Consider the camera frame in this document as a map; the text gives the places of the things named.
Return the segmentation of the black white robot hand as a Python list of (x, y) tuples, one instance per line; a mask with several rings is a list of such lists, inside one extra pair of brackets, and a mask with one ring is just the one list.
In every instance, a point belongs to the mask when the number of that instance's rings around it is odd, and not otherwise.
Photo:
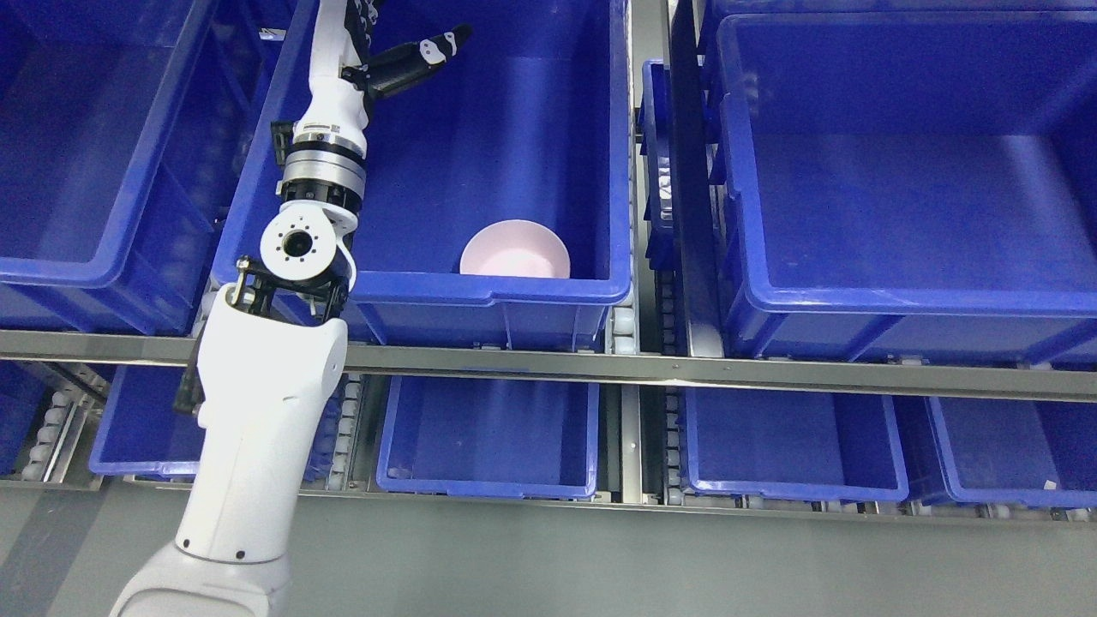
[(373, 52), (383, 1), (321, 1), (309, 60), (312, 99), (291, 141), (330, 143), (351, 156), (367, 155), (365, 130), (373, 106), (434, 77), (471, 37), (471, 25)]

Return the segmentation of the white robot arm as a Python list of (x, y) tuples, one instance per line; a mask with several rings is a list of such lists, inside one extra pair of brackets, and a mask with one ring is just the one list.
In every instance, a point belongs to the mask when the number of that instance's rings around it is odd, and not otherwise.
[(202, 453), (176, 538), (114, 616), (282, 616), (309, 450), (344, 374), (357, 281), (346, 238), (365, 192), (366, 116), (313, 112), (279, 145), (278, 215), (214, 300), (196, 345)]

